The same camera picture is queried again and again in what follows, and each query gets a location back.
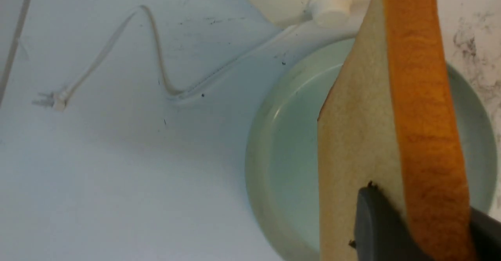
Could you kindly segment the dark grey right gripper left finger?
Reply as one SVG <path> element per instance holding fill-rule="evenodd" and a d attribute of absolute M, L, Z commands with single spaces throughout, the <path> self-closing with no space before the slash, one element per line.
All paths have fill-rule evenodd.
<path fill-rule="evenodd" d="M 378 185 L 358 191 L 354 238 L 350 247 L 359 261 L 429 261 L 410 236 L 399 213 Z"/>

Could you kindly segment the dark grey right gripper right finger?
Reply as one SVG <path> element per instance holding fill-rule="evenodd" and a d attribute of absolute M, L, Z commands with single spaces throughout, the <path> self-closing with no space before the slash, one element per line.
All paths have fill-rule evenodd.
<path fill-rule="evenodd" d="M 501 223 L 471 207 L 470 230 L 479 261 L 501 260 Z"/>

